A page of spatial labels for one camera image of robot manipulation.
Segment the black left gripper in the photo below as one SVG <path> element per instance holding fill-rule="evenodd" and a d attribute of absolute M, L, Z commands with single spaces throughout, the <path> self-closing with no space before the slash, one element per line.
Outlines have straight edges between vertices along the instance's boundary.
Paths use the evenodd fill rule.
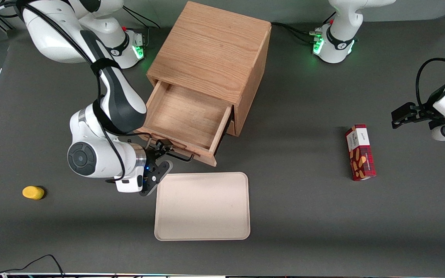
<path fill-rule="evenodd" d="M 408 102 L 391 112 L 391 126 L 393 129 L 409 123 L 430 121 L 429 129 L 434 130 L 445 125 L 445 116 L 434 108 L 434 100 L 427 100 L 419 106 Z"/>

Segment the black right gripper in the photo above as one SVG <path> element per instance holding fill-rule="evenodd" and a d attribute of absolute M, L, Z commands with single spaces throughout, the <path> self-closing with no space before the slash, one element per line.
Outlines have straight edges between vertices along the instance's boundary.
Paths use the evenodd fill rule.
<path fill-rule="evenodd" d="M 157 169 L 157 160 L 169 153 L 172 150 L 172 147 L 173 143 L 169 139 L 158 139 L 155 147 L 148 145 L 145 148 L 146 163 L 143 173 L 143 182 L 152 182 L 150 177 L 151 174 L 156 177 L 156 182 L 162 181 L 165 176 L 165 169 L 163 167 Z"/>

